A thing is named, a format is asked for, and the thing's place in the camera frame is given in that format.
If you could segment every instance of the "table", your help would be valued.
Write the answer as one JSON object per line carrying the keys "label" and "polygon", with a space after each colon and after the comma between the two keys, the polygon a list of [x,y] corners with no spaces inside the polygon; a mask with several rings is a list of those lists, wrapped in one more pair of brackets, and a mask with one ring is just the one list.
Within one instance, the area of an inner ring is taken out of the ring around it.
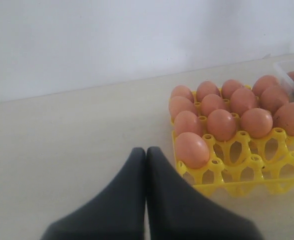
{"label": "table", "polygon": [[[0,240],[39,239],[53,221],[98,194],[133,147],[159,146],[173,162],[171,90],[203,80],[252,85],[294,54],[0,104]],[[294,240],[294,188],[213,201],[252,219],[267,240]]]}

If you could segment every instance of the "plastic container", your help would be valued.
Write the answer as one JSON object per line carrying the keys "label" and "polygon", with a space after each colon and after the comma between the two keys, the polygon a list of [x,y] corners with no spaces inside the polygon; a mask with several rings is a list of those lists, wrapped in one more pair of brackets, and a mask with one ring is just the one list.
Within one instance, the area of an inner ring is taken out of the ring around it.
{"label": "plastic container", "polygon": [[[292,68],[285,62],[277,63],[275,67],[281,84],[293,94],[294,82],[286,73],[294,71],[294,61],[290,64]],[[201,103],[195,101],[194,105],[199,109]],[[232,115],[239,123],[239,116]],[[206,126],[207,118],[198,117]],[[243,130],[227,142],[216,141],[211,134],[204,134],[202,138],[210,150],[209,162],[200,169],[190,169],[176,158],[176,134],[172,131],[176,170],[186,180],[190,181],[191,177],[191,184],[203,195],[210,196],[216,189],[223,188],[231,196],[240,197],[249,194],[257,185],[264,185],[271,194],[281,194],[294,185],[294,136],[288,136],[282,128],[274,128],[261,139],[252,139]]]}

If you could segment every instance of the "white wall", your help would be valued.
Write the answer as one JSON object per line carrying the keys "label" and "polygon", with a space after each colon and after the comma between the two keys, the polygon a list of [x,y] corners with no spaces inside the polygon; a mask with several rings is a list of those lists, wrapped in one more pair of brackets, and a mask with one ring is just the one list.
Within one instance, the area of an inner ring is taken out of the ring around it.
{"label": "white wall", "polygon": [[287,53],[289,0],[0,0],[0,102]]}

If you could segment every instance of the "yellow plastic tray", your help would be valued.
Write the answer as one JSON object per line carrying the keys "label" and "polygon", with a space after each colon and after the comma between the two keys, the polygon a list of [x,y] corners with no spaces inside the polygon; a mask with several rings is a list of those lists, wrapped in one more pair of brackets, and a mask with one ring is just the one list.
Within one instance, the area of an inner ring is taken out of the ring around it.
{"label": "yellow plastic tray", "polygon": [[[239,129],[239,116],[232,113]],[[206,129],[207,118],[199,116]],[[193,178],[193,187],[205,196],[223,188],[231,196],[241,197],[257,185],[265,185],[271,194],[286,193],[294,185],[294,136],[287,136],[282,128],[274,128],[260,139],[253,139],[246,131],[238,130],[227,142],[216,141],[211,134],[204,134],[210,151],[206,166],[191,169],[175,154],[175,131],[172,143],[177,172]]]}

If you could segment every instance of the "table surface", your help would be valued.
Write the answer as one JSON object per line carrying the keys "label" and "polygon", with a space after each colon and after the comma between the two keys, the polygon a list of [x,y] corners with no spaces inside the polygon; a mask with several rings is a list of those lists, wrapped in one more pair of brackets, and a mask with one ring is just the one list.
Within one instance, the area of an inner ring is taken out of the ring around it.
{"label": "table surface", "polygon": [[[0,104],[0,240],[39,239],[53,221],[98,194],[133,147],[174,160],[168,99],[179,84],[252,85],[294,54]],[[294,240],[294,188],[211,199],[255,221],[267,240]]]}

